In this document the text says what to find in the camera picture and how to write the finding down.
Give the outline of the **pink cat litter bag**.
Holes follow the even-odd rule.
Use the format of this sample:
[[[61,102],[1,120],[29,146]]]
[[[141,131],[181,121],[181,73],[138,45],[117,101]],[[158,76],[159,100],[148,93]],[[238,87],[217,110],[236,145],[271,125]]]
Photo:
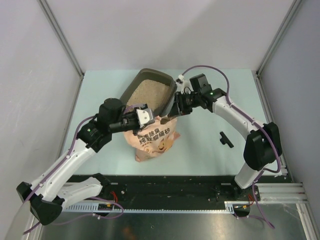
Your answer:
[[[167,124],[161,125],[161,118],[155,118],[153,124],[134,134],[132,130],[124,132],[124,138],[127,143],[135,148],[135,160],[137,162],[148,161],[157,158],[167,152],[180,137],[176,131],[178,119],[172,118]]]

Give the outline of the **black bag sealing clip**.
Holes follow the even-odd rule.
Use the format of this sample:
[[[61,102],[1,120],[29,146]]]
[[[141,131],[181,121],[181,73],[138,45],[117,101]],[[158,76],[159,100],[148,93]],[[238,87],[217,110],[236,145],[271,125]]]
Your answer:
[[[220,143],[222,145],[228,145],[228,147],[232,149],[234,145],[230,141],[230,139],[226,136],[226,134],[223,131],[221,131],[219,134],[220,134],[220,139],[219,139]]]

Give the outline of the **silver metal scoop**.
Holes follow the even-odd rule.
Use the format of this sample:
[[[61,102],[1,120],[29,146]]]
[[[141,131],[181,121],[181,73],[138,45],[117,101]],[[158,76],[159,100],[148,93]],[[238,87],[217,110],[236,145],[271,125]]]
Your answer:
[[[163,117],[163,118],[161,118],[161,120],[160,120],[160,124],[161,124],[161,125],[165,125],[165,124],[167,124],[168,122],[170,122],[172,119],[173,119],[172,117]]]

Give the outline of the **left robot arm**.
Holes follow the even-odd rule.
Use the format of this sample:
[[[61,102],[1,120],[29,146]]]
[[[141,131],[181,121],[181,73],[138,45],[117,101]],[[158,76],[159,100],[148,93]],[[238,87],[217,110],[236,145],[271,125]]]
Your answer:
[[[107,199],[111,188],[100,173],[71,186],[65,186],[65,183],[79,167],[112,140],[113,134],[127,131],[137,133],[151,119],[153,113],[146,104],[126,106],[120,99],[106,99],[99,106],[98,113],[78,124],[70,147],[53,165],[32,182],[22,181],[16,187],[21,201],[28,203],[31,214],[39,224],[46,226],[75,203],[95,197]]]

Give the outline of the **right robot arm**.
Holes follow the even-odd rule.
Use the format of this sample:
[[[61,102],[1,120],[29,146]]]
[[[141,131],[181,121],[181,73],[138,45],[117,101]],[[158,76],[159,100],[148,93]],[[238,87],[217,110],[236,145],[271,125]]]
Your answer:
[[[280,171],[283,151],[279,128],[274,122],[263,123],[246,114],[231,101],[227,92],[212,89],[203,73],[189,80],[181,74],[175,84],[177,91],[169,117],[189,115],[194,108],[202,107],[224,119],[244,138],[244,164],[234,177],[235,185],[230,188],[235,200],[242,201],[248,196],[248,187],[257,181],[269,164],[277,162],[275,172]]]

